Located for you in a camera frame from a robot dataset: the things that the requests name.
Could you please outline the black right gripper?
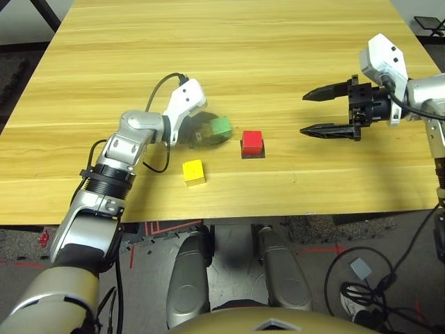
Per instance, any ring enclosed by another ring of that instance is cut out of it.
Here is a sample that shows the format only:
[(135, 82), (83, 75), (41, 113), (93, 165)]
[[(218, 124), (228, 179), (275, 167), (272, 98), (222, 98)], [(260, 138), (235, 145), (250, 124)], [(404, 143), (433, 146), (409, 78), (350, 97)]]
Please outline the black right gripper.
[(371, 83), (359, 83), (357, 74), (348, 81), (315, 88), (306, 93), (302, 99), (328, 101), (346, 95), (348, 95), (349, 125), (315, 124), (300, 129), (300, 133), (313, 138), (347, 138), (360, 141), (363, 127), (370, 127), (374, 122), (389, 119), (391, 100), (388, 90), (378, 86), (372, 87)]

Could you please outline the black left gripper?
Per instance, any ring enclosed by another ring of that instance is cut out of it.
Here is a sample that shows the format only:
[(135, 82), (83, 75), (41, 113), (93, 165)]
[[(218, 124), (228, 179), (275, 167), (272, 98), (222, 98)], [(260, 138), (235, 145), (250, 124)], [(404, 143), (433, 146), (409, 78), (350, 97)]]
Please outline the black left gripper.
[(179, 128), (179, 144), (190, 149), (211, 149), (226, 143), (230, 137), (223, 135), (201, 135), (201, 129), (225, 129), (226, 117), (213, 113), (197, 113), (186, 116)]

